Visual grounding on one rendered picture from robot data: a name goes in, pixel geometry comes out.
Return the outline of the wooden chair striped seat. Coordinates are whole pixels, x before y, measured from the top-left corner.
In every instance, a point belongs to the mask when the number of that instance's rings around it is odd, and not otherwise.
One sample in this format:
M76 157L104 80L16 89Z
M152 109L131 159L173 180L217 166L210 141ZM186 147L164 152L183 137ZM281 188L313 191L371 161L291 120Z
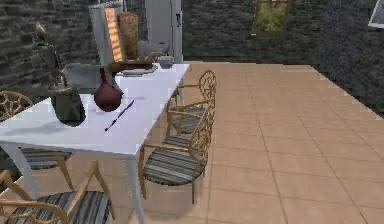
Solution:
M174 91L172 97L176 98L179 89L198 88L203 99L189 104L168 106L167 134L172 127L178 134L191 134L198 125L206 109L211 110L209 124L213 125L216 104L217 78L213 70L206 70L199 78L197 84L181 84Z
M161 144L143 144L139 152L138 178L143 198L146 199L145 181L181 186L194 184L208 163L211 145L211 111L206 109L198 118L189 137L167 136Z
M0 91L0 122L5 121L32 106L32 100L21 93L6 90ZM68 187L71 190L74 189L73 182L66 166L66 161L71 156L70 152L22 147L20 147L20 150L26 157L32 170L59 167Z
M32 199L17 185L10 172L0 174L0 183L16 193L20 200L0 199L3 224L107 224L116 219L110 190L99 162L93 161L78 190Z

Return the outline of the white dining table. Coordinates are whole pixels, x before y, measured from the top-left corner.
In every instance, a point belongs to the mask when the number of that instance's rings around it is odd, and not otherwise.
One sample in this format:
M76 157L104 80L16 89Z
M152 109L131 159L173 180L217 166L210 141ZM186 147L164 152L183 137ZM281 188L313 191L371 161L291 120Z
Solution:
M101 111L91 94L83 94L81 100L86 118L77 127L59 122L51 101L41 101L0 123L0 147L23 175L34 199L40 196L40 190L20 147L95 153L123 160L136 216L139 224L146 224L136 156L188 68L187 64L175 64L141 77L118 76L116 82L123 90L123 98L121 105L112 112ZM132 100L135 100L132 107L104 131Z

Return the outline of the grey bowl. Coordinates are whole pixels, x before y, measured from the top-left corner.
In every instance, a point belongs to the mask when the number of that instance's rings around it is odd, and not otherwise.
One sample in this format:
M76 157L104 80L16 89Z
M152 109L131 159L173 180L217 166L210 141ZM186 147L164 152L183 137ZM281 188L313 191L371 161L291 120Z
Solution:
M169 69L173 66L174 58L172 56L160 56L158 63L162 69Z

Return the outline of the grey flat plate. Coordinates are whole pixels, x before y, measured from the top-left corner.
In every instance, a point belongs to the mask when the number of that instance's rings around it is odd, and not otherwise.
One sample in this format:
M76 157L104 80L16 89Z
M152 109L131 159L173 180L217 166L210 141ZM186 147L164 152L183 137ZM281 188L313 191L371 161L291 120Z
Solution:
M142 76L144 74L153 73L158 69L157 65L153 65L149 69L133 69L133 70L123 70L120 73L123 74L123 76Z

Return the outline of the black pen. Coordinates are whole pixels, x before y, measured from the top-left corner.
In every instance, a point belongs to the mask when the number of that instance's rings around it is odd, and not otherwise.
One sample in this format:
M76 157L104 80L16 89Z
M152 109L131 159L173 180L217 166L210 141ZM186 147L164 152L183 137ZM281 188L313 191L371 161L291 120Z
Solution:
M135 100L132 100L117 116L116 119L112 121L112 123L104 129L104 131L108 131L117 121L118 119L134 104Z

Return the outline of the brown wooden tray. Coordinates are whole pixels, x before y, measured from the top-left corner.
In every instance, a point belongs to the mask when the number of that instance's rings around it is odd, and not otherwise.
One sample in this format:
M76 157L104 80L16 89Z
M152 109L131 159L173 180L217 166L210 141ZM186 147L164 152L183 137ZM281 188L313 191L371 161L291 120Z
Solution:
M111 73L118 73L124 70L134 69L151 69L153 63L150 61L118 61L108 65L108 69Z

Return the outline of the dark red round vase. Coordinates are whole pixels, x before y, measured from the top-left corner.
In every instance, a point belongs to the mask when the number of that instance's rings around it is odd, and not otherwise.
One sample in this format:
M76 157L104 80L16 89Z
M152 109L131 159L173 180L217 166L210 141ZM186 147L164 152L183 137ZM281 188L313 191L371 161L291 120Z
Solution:
M108 83L103 68L100 69L100 75L102 83L94 94L94 101L102 111L112 112L120 106L122 94L118 89Z

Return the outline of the grey fridge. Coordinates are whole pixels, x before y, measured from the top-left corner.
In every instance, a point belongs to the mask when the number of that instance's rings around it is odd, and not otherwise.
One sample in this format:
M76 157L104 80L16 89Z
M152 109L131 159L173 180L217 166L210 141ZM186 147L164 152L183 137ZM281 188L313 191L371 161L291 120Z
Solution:
M145 0L148 40L151 47L168 47L177 64L183 62L182 0Z

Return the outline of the brown bread loaf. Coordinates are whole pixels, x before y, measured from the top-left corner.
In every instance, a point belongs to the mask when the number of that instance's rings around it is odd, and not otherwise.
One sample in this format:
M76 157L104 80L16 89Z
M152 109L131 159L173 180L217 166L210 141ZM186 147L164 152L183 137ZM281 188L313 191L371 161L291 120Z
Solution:
M124 12L118 16L123 46L128 60L135 60L138 56L138 16L131 12Z

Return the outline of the white paper bag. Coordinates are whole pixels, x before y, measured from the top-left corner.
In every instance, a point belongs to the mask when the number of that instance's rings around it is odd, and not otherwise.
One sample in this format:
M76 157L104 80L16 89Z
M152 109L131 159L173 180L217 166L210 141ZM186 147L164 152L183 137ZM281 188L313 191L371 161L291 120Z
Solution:
M117 16L122 13L122 0L89 7L100 63L108 65L124 59Z

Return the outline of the grey laptop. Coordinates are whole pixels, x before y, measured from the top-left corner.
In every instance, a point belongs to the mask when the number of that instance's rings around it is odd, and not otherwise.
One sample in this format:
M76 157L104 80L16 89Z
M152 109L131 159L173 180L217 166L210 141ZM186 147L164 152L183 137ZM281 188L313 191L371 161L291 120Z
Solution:
M70 63L63 72L67 81L81 94L94 94L101 85L100 67L97 65Z

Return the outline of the wood framed window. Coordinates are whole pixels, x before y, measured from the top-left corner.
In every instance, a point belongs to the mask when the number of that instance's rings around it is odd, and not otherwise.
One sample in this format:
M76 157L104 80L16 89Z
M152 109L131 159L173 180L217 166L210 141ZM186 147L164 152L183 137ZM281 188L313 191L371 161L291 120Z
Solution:
M283 35L286 32L291 3L292 0L256 0L253 35Z

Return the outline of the framed wall picture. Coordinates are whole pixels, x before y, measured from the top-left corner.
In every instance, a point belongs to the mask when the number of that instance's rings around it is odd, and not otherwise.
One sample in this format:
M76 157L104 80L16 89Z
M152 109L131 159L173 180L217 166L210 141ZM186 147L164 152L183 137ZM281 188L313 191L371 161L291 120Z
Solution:
M368 25L374 28L384 28L384 0L377 0Z

